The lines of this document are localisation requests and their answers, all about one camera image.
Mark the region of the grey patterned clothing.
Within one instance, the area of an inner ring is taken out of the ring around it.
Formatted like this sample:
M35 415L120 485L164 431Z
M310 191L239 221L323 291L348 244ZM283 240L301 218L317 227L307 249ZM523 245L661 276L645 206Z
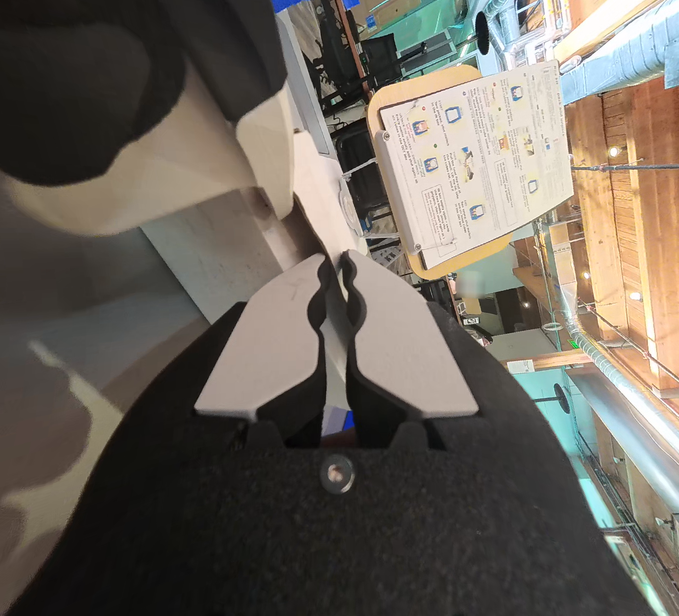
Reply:
M98 386L38 340L1 338L2 615L63 534L153 370L145 356Z

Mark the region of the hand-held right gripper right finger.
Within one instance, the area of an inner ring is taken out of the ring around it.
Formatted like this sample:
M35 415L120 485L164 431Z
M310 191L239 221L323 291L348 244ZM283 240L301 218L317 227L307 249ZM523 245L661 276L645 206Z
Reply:
M429 303L356 250L341 257L351 326L346 396L360 447L387 447L401 425L480 408Z

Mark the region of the black office chair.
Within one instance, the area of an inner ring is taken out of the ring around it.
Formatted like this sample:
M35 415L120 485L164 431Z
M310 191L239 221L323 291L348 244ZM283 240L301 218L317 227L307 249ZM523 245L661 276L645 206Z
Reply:
M335 87L341 98L357 93L361 87L354 86L359 79L350 47L344 43L344 35L333 8L318 18L320 28L320 57L312 61L314 80L319 84L322 76Z

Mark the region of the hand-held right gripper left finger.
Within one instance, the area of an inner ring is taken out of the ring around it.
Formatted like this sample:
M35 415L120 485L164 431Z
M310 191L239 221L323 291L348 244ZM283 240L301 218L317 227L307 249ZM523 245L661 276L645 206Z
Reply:
M314 254L249 299L194 404L197 414L271 422L284 441L322 421L321 326L331 275L328 257Z

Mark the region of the insulated silver air duct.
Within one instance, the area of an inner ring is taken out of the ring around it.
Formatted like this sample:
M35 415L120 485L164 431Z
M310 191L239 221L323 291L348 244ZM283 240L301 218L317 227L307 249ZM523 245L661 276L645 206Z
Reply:
M663 0L561 79L564 105L663 77L678 86L678 0Z

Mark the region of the instruction sheet on wooden board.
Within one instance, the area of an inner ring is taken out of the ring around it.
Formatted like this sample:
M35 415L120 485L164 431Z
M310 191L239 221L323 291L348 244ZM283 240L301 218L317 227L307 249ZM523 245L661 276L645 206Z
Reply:
M408 263L436 279L573 196L556 60L461 65L379 89L367 126Z

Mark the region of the clear round stand base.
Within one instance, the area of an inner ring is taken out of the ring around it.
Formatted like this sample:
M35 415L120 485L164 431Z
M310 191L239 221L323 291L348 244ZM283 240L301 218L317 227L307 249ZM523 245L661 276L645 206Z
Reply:
M340 176L338 182L338 199L345 221L359 237L362 237L365 234L365 230L361 225L361 220L359 219L359 215L356 211L354 201L348 187L348 181L344 176Z

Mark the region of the black monitor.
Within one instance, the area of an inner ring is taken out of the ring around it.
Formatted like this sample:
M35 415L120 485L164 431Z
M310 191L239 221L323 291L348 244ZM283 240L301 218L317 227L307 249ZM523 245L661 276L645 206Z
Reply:
M367 59L369 83L380 89L400 81L403 77L394 34L371 37L361 42Z

